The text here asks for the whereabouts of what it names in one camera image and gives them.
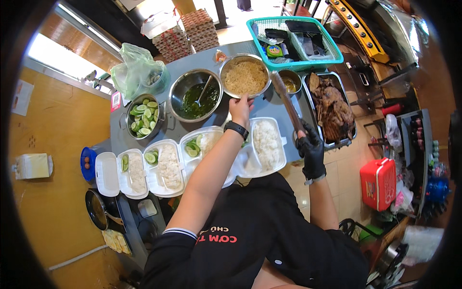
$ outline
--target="black t-shirt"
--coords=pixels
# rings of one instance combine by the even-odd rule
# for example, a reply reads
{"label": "black t-shirt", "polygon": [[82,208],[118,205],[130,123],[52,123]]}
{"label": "black t-shirt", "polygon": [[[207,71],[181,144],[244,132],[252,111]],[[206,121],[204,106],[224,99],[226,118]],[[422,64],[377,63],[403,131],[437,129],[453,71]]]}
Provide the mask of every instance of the black t-shirt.
{"label": "black t-shirt", "polygon": [[250,288],[265,257],[300,286],[365,287],[356,243],[307,222],[279,174],[220,195],[199,236],[170,228],[154,241],[140,288]]}

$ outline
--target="hand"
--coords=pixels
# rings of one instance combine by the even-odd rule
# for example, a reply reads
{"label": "hand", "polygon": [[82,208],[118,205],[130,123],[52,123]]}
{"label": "hand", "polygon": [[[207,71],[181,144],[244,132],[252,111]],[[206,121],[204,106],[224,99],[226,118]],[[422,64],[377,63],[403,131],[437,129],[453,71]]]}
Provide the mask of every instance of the hand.
{"label": "hand", "polygon": [[247,130],[250,128],[249,113],[254,109],[254,105],[252,104],[254,100],[247,100],[248,97],[249,94],[246,93],[241,96],[241,99],[230,99],[231,120],[234,123],[242,125]]}
{"label": "hand", "polygon": [[309,124],[303,122],[304,131],[297,133],[298,153],[304,158],[305,167],[302,172],[307,179],[314,179],[326,173],[324,166],[324,142],[321,140],[316,130]]}

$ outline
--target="black watch strap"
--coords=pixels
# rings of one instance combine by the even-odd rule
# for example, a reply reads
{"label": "black watch strap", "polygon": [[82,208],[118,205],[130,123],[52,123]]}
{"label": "black watch strap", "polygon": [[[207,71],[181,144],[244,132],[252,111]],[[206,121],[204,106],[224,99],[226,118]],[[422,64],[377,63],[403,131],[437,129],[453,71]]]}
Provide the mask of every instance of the black watch strap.
{"label": "black watch strap", "polygon": [[225,128],[223,129],[223,131],[226,131],[227,129],[232,129],[232,130],[235,130],[238,133],[240,133],[242,135],[242,137],[244,138],[244,141],[246,141],[247,137],[249,136],[249,131],[246,130],[245,127],[243,127],[240,124],[234,123],[232,121],[228,121],[228,123],[225,125]]}

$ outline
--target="white rice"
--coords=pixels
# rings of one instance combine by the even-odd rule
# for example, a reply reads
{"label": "white rice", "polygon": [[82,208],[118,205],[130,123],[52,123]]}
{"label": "white rice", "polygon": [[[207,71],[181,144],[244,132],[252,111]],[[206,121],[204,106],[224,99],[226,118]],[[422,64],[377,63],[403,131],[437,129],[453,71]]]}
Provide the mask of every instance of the white rice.
{"label": "white rice", "polygon": [[216,132],[206,133],[202,135],[201,141],[198,144],[201,152],[203,153],[202,157],[205,157],[208,152],[210,152],[213,146],[218,142],[220,139],[221,134]]}
{"label": "white rice", "polygon": [[165,145],[159,152],[159,175],[164,179],[165,186],[176,189],[181,186],[181,172],[173,145]]}
{"label": "white rice", "polygon": [[128,173],[132,182],[132,189],[139,194],[144,194],[146,192],[146,180],[143,161],[139,154],[128,154]]}
{"label": "white rice", "polygon": [[280,160],[279,134],[274,125],[263,120],[253,128],[253,142],[264,171],[274,169]]}

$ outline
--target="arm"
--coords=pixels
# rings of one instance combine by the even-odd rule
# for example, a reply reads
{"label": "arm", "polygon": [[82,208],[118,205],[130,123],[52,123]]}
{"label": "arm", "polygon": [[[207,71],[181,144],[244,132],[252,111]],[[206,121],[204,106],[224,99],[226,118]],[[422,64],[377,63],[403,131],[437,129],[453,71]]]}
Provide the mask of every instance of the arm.
{"label": "arm", "polygon": [[339,217],[326,178],[310,184],[310,222],[323,230],[339,229]]}
{"label": "arm", "polygon": [[[247,101],[248,94],[230,100],[232,121],[249,129],[249,112],[253,100]],[[199,163],[189,178],[168,228],[183,228],[198,233],[205,224],[215,199],[226,180],[231,165],[241,149],[242,136],[228,129]]]}
{"label": "arm", "polygon": [[[298,149],[304,157],[303,174],[307,179],[317,179],[326,173],[324,143],[315,129],[304,124],[306,133],[299,131]],[[339,217],[330,194],[326,178],[310,184],[310,222],[323,230],[338,230]]]}

